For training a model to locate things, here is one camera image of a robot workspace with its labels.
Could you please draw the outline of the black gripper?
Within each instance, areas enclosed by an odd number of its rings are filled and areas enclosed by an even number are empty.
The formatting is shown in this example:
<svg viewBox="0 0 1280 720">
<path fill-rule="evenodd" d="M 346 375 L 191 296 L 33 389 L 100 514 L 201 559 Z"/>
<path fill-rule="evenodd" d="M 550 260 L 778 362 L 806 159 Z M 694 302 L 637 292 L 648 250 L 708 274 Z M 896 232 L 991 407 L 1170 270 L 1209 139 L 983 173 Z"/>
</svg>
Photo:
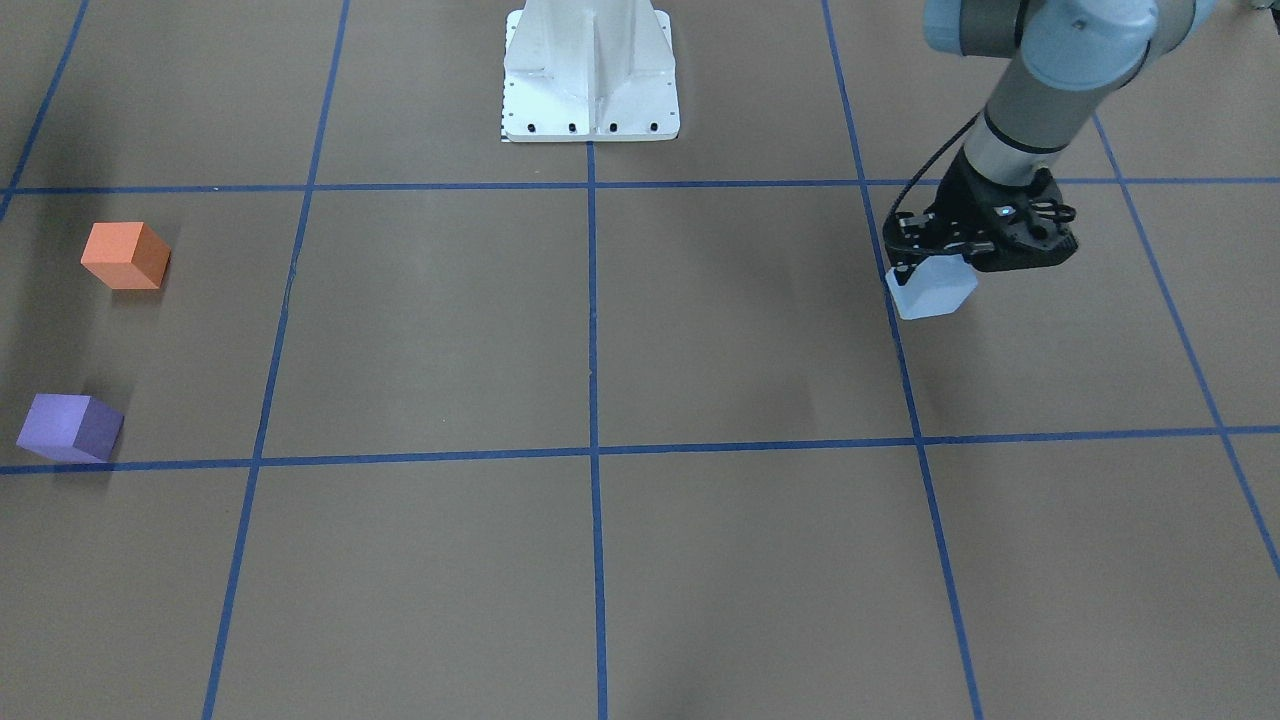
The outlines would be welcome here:
<svg viewBox="0 0 1280 720">
<path fill-rule="evenodd" d="M 979 272 L 1056 266 L 1079 249 L 1071 223 L 1075 208 L 1050 168 L 1034 169 L 1029 184 L 1005 186 L 984 178 L 956 156 L 931 205 L 931 246 L 959 254 Z"/>
</svg>

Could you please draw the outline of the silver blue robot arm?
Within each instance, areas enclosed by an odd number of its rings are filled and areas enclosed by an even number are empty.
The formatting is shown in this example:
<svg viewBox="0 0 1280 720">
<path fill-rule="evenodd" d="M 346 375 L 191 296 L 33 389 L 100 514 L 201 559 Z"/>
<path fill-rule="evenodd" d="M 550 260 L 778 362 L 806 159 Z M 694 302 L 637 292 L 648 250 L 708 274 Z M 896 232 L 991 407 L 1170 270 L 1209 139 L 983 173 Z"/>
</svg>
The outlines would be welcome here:
<svg viewBox="0 0 1280 720">
<path fill-rule="evenodd" d="M 1211 1 L 928 1 L 927 44 L 1007 65 L 963 133 L 924 224 L 892 227 L 908 274 L 936 258 L 979 272 L 1056 266 L 1079 247 L 1052 165 L 1114 92 L 1180 47 Z"/>
</svg>

